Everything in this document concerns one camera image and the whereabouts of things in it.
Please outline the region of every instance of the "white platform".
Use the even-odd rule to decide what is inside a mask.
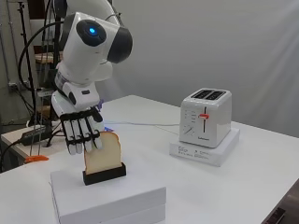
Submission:
[[[79,169],[50,175],[60,224],[153,224],[165,219],[166,187],[154,176],[125,177],[85,186]]]
[[[193,161],[200,161],[214,166],[222,166],[230,152],[239,141],[240,130],[232,129],[222,142],[215,148],[202,147],[183,143],[177,140],[170,143],[170,155],[183,157]]]

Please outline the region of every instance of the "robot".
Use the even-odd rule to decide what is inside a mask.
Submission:
[[[53,4],[56,14],[64,18],[60,41],[64,58],[57,65],[57,91],[51,102],[69,153],[92,153],[102,150],[104,130],[94,82],[112,76],[111,63],[129,57],[133,39],[107,0],[54,0]]]

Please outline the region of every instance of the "white toaster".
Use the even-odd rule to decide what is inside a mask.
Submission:
[[[232,94],[201,89],[181,104],[179,141],[217,147],[231,131]]]

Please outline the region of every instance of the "white wall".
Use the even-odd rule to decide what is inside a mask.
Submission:
[[[233,93],[233,119],[299,136],[299,0],[114,0],[134,50],[98,84],[180,105],[203,87]]]
[[[21,55],[21,51],[24,47],[23,38],[21,36],[21,15],[18,11],[19,1],[6,1],[0,0],[0,23],[1,33],[3,38],[4,47],[0,47],[0,117],[3,123],[10,122],[11,120],[25,119],[28,118],[28,112],[21,100],[20,96],[16,93],[10,93],[7,87],[7,74],[4,64],[4,56],[7,58],[7,73],[10,82],[19,83],[18,78],[18,60]],[[27,1],[24,2],[24,21],[26,27],[27,38],[31,37],[31,29],[29,22],[29,11]],[[12,22],[12,33],[9,25],[8,10],[10,12]],[[13,44],[16,46],[16,53],[14,51]],[[34,81],[36,81],[36,62],[35,53],[33,48],[29,48],[29,56],[31,62],[32,73]],[[26,58],[22,62],[22,76],[24,80],[28,78],[28,69]],[[29,91],[23,93],[24,97],[31,102],[31,95]]]

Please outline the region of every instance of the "toast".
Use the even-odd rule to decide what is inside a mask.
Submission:
[[[84,150],[86,175],[121,167],[121,144],[115,133],[100,132],[102,149]]]

